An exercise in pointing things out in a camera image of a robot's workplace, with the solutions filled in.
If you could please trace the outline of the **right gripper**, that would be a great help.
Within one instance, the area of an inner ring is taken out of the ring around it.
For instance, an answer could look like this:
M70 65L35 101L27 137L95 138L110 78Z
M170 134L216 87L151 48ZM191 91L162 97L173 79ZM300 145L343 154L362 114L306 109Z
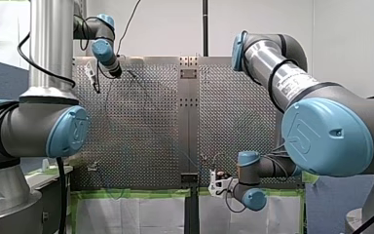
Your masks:
M217 194L223 194L225 191L232 191L238 180L232 175L219 171L215 174L215 188Z

